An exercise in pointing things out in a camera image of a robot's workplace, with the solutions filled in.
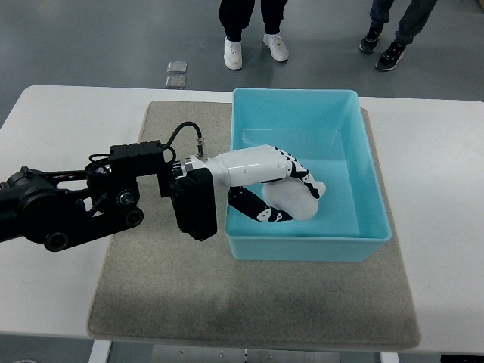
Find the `black pants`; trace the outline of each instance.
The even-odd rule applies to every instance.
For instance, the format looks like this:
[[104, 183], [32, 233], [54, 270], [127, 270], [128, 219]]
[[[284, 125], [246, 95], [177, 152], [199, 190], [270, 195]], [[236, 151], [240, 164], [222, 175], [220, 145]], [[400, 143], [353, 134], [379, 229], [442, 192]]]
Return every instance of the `black pants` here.
[[[279, 33], [286, 3], [287, 0], [261, 0], [260, 8], [266, 34]], [[242, 40], [242, 30], [249, 26], [255, 4], [256, 0], [222, 0], [219, 18], [228, 40]]]
[[[395, 0], [373, 0], [371, 6], [371, 26], [383, 27], [389, 21], [390, 8]], [[402, 45], [411, 44], [414, 37], [422, 31], [429, 19], [437, 0], [411, 0], [407, 11], [395, 33], [395, 41]]]

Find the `robotic arm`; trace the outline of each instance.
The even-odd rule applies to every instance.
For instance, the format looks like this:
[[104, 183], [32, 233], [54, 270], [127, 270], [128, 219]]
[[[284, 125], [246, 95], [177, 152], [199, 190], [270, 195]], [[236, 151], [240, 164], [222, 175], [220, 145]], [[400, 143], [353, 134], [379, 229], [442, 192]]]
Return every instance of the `robotic arm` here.
[[[198, 155], [175, 161], [171, 143], [185, 126], [198, 135]], [[172, 158], [165, 160], [165, 152]], [[313, 217], [325, 186], [294, 157], [264, 145], [213, 158], [203, 153], [203, 137], [194, 123], [182, 123], [166, 144], [160, 141], [117, 145], [109, 154], [90, 156], [84, 170], [41, 172], [23, 166], [0, 183], [0, 241], [24, 236], [57, 252], [134, 228], [144, 214], [137, 207], [137, 177], [157, 175], [160, 196], [170, 197], [181, 231], [196, 240], [217, 232], [214, 188], [229, 188], [228, 203], [258, 221]], [[60, 182], [86, 180], [79, 191]], [[264, 183], [272, 206], [244, 186]], [[86, 200], [92, 207], [86, 208]]]

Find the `metal connector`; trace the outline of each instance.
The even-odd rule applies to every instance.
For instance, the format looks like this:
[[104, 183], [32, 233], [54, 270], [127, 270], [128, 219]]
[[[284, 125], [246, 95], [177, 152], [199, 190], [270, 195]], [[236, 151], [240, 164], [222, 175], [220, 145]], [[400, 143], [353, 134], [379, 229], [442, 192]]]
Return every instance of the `metal connector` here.
[[205, 154], [204, 147], [205, 147], [205, 142], [204, 138], [198, 138], [197, 139], [197, 148], [198, 148], [198, 154], [197, 154], [197, 159], [202, 160], [202, 161], [207, 161], [208, 157]]

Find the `gray felt mat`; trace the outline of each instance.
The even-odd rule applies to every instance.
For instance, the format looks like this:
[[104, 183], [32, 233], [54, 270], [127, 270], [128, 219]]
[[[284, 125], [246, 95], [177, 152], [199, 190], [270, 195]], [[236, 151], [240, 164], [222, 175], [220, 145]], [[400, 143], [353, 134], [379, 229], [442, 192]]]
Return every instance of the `gray felt mat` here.
[[[166, 142], [185, 120], [199, 124], [210, 156], [229, 150], [231, 104], [155, 101], [141, 140]], [[196, 153], [195, 138], [181, 131], [178, 157]], [[216, 195], [219, 233], [197, 242], [178, 230], [156, 178], [139, 184], [145, 220], [110, 243], [88, 320], [92, 337], [247, 349], [399, 351], [419, 343], [391, 213], [394, 238], [361, 263], [239, 261], [224, 231], [226, 191]]]

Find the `white robotic hand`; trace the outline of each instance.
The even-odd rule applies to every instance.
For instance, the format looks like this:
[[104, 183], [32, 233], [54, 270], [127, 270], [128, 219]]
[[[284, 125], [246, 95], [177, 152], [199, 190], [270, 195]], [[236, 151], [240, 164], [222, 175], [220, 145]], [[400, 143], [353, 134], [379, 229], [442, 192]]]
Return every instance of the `white robotic hand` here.
[[[229, 187], [228, 202], [235, 209], [261, 222], [306, 220], [318, 211], [318, 200], [326, 191], [300, 162], [276, 147], [263, 145], [234, 150], [209, 158], [185, 160], [185, 172], [207, 168], [214, 186]], [[267, 205], [244, 186], [264, 183]]]

